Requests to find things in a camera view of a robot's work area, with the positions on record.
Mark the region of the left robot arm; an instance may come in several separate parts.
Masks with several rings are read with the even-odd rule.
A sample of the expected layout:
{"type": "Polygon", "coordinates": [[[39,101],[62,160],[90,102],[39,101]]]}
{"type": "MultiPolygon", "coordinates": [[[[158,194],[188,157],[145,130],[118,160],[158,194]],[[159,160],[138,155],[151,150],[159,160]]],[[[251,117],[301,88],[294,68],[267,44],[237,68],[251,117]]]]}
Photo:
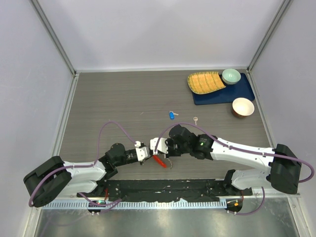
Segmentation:
{"type": "Polygon", "coordinates": [[[67,162],[60,156],[51,157],[27,174],[23,182],[30,194],[30,207],[43,207],[58,196],[91,193],[100,197],[105,191],[105,181],[118,173],[117,167],[138,162],[137,149],[143,144],[135,142],[135,148],[126,150],[116,143],[97,161],[67,162]]]}

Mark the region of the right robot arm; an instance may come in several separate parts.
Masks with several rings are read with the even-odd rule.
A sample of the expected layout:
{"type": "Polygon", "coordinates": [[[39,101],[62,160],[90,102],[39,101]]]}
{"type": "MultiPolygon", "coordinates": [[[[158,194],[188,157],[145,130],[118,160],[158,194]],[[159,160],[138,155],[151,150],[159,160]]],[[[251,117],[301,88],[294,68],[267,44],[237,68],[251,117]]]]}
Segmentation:
{"type": "Polygon", "coordinates": [[[229,170],[223,189],[229,195],[254,187],[272,187],[294,195],[298,191],[302,164],[288,146],[257,148],[226,141],[207,134],[195,135],[187,128],[176,125],[164,142],[168,155],[179,157],[189,154],[197,159],[229,161],[249,166],[249,170],[229,170]]]}

